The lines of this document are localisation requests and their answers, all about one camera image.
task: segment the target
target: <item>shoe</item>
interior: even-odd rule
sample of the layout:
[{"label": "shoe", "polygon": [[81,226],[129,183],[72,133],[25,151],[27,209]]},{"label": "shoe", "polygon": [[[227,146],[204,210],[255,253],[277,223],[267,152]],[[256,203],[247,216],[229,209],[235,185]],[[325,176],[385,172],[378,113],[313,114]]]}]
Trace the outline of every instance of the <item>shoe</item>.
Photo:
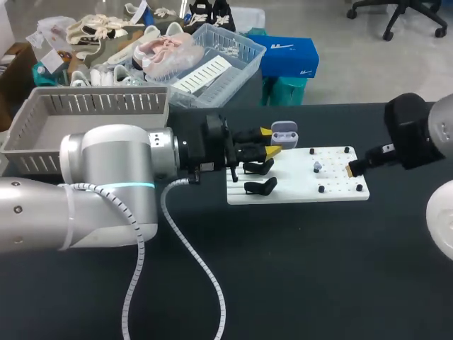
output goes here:
[{"label": "shoe", "polygon": [[72,72],[71,87],[91,87],[90,82],[80,71]]},{"label": "shoe", "polygon": [[214,26],[236,32],[231,8],[229,7],[227,0],[215,0],[214,7],[212,8],[212,17],[214,18]]},{"label": "shoe", "polygon": [[136,69],[143,69],[143,62],[145,59],[152,60],[164,58],[163,53],[173,52],[177,47],[181,46],[186,41],[192,40],[192,37],[184,32],[177,23],[172,23],[167,30],[167,33],[175,33],[174,35],[163,35],[160,38],[152,40],[146,44],[137,46],[134,51],[132,64]]},{"label": "shoe", "polygon": [[101,86],[113,86],[113,72],[101,72]]},{"label": "shoe", "polygon": [[[161,31],[162,35],[165,34],[165,32],[167,31],[167,29],[171,23],[179,23],[181,26],[184,25],[184,19],[179,18],[175,11],[171,11],[164,7],[159,8],[157,6],[157,4],[152,9],[148,6],[148,9],[151,12],[152,20],[153,20],[150,23],[150,25],[156,26],[157,29],[159,29]],[[132,4],[125,4],[125,10],[124,10],[125,18],[128,18],[128,20],[130,20],[133,17],[133,15],[135,15],[137,10],[138,10],[138,7],[135,7]],[[140,18],[139,23],[143,22],[142,21],[143,17],[144,16],[142,16]]]},{"label": "shoe", "polygon": [[174,51],[162,50],[154,58],[143,60],[143,71],[151,79],[161,80],[169,74],[176,74],[194,67],[205,55],[205,49],[198,45],[184,45]]},{"label": "shoe", "polygon": [[189,5],[192,18],[189,24],[184,27],[184,32],[193,34],[206,23],[212,23],[212,5],[207,0],[195,0],[193,5]]},{"label": "shoe", "polygon": [[[123,10],[124,17],[127,20],[131,21],[138,9],[138,7],[134,6],[131,3],[125,4],[125,8]],[[142,16],[137,20],[137,23],[143,23],[146,27],[154,24],[154,19],[149,6],[145,8]]]},{"label": "shoe", "polygon": [[116,55],[120,51],[120,46],[124,44],[131,44],[143,36],[143,26],[127,26],[124,30],[128,32],[115,39],[101,39],[99,40],[99,48],[94,53],[86,54],[84,57],[84,64],[90,68],[95,65],[104,64],[108,58]]},{"label": "shoe", "polygon": [[142,86],[144,81],[133,77],[122,65],[115,66],[113,71],[113,85],[115,86]]},{"label": "shoe", "polygon": [[134,55],[134,50],[138,45],[143,45],[146,44],[147,42],[149,43],[150,41],[157,39],[160,36],[160,34],[161,31],[158,30],[156,26],[148,26],[147,29],[144,30],[143,36],[137,41],[133,42],[132,44],[129,44],[127,47],[122,49],[121,49],[122,46],[119,45],[118,46],[119,52],[108,58],[107,63],[109,65],[122,64],[126,60],[132,58],[132,56]]},{"label": "shoe", "polygon": [[124,26],[134,25],[116,17],[86,16],[81,21],[67,28],[66,41],[76,52],[96,51],[99,47],[99,39],[113,39],[127,34],[122,30]]},{"label": "shoe", "polygon": [[91,69],[90,71],[91,85],[100,86],[101,85],[101,73],[98,69]]}]

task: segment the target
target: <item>floor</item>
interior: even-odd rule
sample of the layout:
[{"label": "floor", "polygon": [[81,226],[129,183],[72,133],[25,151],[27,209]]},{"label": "floor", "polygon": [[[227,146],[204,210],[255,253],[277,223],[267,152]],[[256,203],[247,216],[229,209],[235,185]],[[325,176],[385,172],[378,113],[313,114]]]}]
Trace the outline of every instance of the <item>floor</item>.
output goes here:
[{"label": "floor", "polygon": [[[78,20],[94,12],[120,16],[127,2],[33,1],[8,0],[6,4],[17,40],[33,33],[39,19],[71,16]],[[435,38],[437,24],[408,9],[394,26],[394,39],[385,42],[382,33],[395,7],[362,8],[351,21],[345,16],[350,8],[345,2],[230,0],[233,6],[264,9],[270,35],[313,39],[320,65],[316,78],[307,85],[305,104],[386,102],[405,92],[436,101],[453,92],[453,32]],[[165,7],[179,12],[180,0],[165,0]],[[440,15],[453,23],[453,8],[442,8]],[[36,52],[38,57],[45,53]]]}]

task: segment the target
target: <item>gray plastic basket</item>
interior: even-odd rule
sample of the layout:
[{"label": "gray plastic basket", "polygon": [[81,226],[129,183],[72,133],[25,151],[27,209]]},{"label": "gray plastic basket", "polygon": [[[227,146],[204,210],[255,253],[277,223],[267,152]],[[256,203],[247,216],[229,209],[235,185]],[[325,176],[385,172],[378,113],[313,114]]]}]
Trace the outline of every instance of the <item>gray plastic basket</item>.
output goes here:
[{"label": "gray plastic basket", "polygon": [[0,153],[22,174],[60,174],[64,136],[107,124],[163,128],[165,87],[42,87],[34,89],[11,124]]}]

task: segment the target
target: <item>chair base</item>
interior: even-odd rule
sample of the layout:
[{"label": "chair base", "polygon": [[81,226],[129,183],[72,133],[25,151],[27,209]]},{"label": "chair base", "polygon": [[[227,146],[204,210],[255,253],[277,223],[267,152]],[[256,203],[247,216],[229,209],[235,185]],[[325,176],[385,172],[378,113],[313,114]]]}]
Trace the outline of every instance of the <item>chair base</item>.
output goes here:
[{"label": "chair base", "polygon": [[433,20],[434,22],[441,25],[441,28],[438,28],[435,31],[436,38],[443,38],[447,34],[447,23],[442,20],[436,13],[440,9],[441,0],[434,0],[434,4],[428,8],[427,6],[423,5],[420,0],[363,0],[359,2],[355,2],[352,5],[352,8],[348,11],[346,16],[349,19],[357,18],[357,8],[364,7],[364,6],[375,6],[375,5],[398,5],[395,10],[395,13],[391,17],[389,24],[382,36],[385,41],[390,41],[394,34],[391,32],[396,20],[398,17],[406,12],[406,8],[415,9],[417,12],[422,13],[424,16],[427,16],[429,19]]}]

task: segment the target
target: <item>black table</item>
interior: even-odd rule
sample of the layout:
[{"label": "black table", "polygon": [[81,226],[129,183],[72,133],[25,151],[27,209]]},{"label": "black table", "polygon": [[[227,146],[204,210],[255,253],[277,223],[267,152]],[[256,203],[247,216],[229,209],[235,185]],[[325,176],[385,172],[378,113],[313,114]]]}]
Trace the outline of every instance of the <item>black table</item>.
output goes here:
[{"label": "black table", "polygon": [[[384,104],[216,111],[232,129],[294,120],[299,147],[388,141]],[[225,174],[170,192],[168,209],[219,280],[224,339],[449,339],[453,261],[434,245],[425,207],[453,177],[441,161],[370,172],[365,202],[230,206]],[[205,273],[160,216],[130,316],[132,340],[213,339],[219,310]],[[122,302],[137,250],[0,256],[0,339],[121,339]]]}]

